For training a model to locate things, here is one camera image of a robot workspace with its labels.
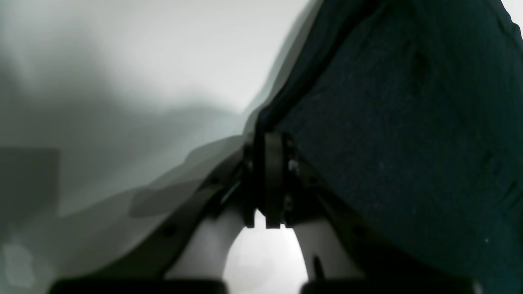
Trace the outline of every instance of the dark blanket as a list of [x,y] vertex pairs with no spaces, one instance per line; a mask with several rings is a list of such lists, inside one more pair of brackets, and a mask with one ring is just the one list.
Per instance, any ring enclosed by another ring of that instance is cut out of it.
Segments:
[[521,293],[523,41],[500,0],[326,0],[257,129],[412,255]]

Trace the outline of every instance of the textured fabric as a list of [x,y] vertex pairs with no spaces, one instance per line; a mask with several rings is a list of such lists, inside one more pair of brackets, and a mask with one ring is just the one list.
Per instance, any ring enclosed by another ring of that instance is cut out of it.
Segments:
[[325,1],[258,130],[290,133],[412,255],[484,293],[521,293],[519,27],[499,0],[355,3]]

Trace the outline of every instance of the white surface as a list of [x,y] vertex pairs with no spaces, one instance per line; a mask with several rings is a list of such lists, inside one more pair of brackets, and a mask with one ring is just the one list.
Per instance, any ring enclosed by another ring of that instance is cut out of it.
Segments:
[[231,247],[223,278],[235,294],[298,294],[308,278],[294,231],[265,229],[256,211],[255,227],[243,229]]
[[512,22],[519,25],[519,28],[523,26],[523,1],[521,0],[501,0],[503,6],[510,14]]
[[[311,3],[0,1],[0,152],[47,148],[46,164],[59,159],[56,186],[35,160],[3,163],[5,175],[25,164],[38,178],[0,191],[12,207],[0,205],[0,293],[43,293],[142,239],[166,211],[129,218],[137,189],[205,176],[230,144],[189,152],[242,134]],[[288,233],[272,240],[298,252]]]

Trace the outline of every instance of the dark green fabric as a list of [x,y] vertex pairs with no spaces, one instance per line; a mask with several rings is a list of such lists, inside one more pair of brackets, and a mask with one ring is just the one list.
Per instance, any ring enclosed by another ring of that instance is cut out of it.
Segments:
[[499,0],[395,0],[328,37],[356,2],[325,1],[258,129],[296,96],[276,130],[369,223],[484,293],[521,293],[519,28]]

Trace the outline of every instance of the dark fabric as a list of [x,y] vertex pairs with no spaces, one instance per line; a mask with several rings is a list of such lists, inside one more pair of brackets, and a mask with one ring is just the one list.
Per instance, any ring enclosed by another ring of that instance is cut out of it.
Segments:
[[412,255],[484,293],[521,293],[519,27],[499,0],[355,3],[325,1],[257,130],[289,132]]

